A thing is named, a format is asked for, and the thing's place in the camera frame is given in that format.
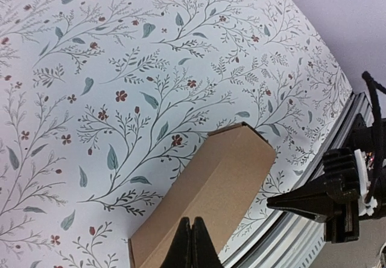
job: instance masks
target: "floral wallpaper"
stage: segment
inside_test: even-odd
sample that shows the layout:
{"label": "floral wallpaper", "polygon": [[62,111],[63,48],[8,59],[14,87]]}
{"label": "floral wallpaper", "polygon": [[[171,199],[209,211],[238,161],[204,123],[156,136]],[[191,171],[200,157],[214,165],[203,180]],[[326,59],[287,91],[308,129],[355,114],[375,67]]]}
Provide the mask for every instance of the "floral wallpaper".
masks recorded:
{"label": "floral wallpaper", "polygon": [[225,260],[350,93],[292,0],[0,0],[0,268],[128,267],[207,132],[246,121],[277,159]]}

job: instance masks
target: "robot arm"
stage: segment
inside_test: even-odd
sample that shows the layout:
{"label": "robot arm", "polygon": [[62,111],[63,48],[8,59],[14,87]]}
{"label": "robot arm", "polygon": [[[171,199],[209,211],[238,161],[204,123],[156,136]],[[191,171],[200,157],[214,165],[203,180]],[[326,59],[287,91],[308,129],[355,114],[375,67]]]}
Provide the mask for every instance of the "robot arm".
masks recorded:
{"label": "robot arm", "polygon": [[368,72],[362,77],[373,106],[373,125],[367,127],[358,114],[344,146],[324,154],[323,175],[267,202],[269,208],[325,223],[325,241],[332,243],[355,241],[360,220],[386,216],[386,120],[381,119],[376,93],[386,94],[386,88]]}

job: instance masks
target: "cardboard box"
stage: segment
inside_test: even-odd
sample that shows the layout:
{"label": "cardboard box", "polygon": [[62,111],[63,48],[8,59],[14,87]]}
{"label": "cardboard box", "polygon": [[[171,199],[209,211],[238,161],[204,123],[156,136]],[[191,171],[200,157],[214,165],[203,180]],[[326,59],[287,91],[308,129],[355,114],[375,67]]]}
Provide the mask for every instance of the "cardboard box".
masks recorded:
{"label": "cardboard box", "polygon": [[179,221],[204,219],[217,253],[240,224],[276,154],[246,123],[209,133],[180,177],[129,240],[131,268],[158,268]]}

